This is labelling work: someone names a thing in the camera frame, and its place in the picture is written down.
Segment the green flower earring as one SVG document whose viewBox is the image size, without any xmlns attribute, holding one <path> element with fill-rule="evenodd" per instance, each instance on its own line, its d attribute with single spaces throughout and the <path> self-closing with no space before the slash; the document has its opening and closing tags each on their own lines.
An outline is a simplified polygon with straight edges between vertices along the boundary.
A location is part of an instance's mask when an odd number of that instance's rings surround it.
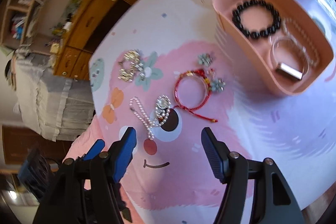
<svg viewBox="0 0 336 224">
<path fill-rule="evenodd" d="M 224 91 L 226 83 L 222 79 L 212 79 L 210 89 L 212 93 L 221 93 Z"/>
<path fill-rule="evenodd" d="M 214 58 L 209 53 L 198 55 L 198 64 L 204 67 L 209 67 L 214 61 Z"/>
</svg>

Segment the pink band smart watch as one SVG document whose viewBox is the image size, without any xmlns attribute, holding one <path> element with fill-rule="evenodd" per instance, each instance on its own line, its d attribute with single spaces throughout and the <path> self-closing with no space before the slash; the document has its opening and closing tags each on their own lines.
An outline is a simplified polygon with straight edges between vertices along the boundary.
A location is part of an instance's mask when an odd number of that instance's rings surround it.
<svg viewBox="0 0 336 224">
<path fill-rule="evenodd" d="M 294 82 L 303 80 L 310 68 L 306 49 L 293 36 L 274 39 L 270 60 L 276 73 Z"/>
</svg>

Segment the pink plastic storage box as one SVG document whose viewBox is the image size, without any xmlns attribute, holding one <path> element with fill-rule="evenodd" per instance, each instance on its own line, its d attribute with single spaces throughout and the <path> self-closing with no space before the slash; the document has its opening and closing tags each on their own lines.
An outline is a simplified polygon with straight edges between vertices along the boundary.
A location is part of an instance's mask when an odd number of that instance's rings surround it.
<svg viewBox="0 0 336 224">
<path fill-rule="evenodd" d="M 310 0 L 213 0 L 219 27 L 228 35 L 225 50 L 232 57 L 238 83 L 278 96 L 296 96 L 334 82 L 329 76 L 334 51 L 308 10 Z M 276 73 L 270 60 L 272 42 L 293 36 L 309 57 L 309 71 L 294 82 Z"/>
</svg>

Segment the beige ruffled cloth cover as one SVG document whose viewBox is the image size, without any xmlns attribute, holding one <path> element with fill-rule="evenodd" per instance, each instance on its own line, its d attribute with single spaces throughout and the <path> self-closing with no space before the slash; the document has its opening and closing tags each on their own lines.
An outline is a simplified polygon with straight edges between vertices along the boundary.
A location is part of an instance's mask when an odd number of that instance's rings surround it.
<svg viewBox="0 0 336 224">
<path fill-rule="evenodd" d="M 53 75 L 49 57 L 29 54 L 13 61 L 23 124 L 51 141 L 74 141 L 91 124 L 90 83 Z"/>
</svg>

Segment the cartoon printed bed sheet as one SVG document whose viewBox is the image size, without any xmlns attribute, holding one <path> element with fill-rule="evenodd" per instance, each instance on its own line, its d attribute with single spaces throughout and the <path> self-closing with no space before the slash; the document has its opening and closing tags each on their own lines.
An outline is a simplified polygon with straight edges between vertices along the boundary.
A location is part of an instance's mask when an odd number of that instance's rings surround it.
<svg viewBox="0 0 336 224">
<path fill-rule="evenodd" d="M 121 179 L 135 223 L 213 223 L 226 187 L 201 142 L 209 127 L 244 158 L 278 165 L 301 209 L 335 183 L 335 19 L 310 0 L 313 20 L 331 42 L 334 82 L 296 96 L 248 90 L 238 83 L 228 35 L 213 0 L 138 0 L 89 62 L 96 115 L 71 145 L 86 154 L 136 130 L 133 159 Z M 198 55 L 209 53 L 209 67 Z M 226 87 L 212 93 L 212 79 Z"/>
</svg>

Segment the wooden drawer cabinet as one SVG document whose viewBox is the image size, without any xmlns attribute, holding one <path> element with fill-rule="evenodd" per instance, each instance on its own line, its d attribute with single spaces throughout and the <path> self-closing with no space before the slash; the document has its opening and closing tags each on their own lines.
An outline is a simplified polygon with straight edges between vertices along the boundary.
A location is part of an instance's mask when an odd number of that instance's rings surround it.
<svg viewBox="0 0 336 224">
<path fill-rule="evenodd" d="M 63 35 L 53 73 L 89 79 L 89 60 L 107 33 L 138 0 L 82 0 Z"/>
</svg>

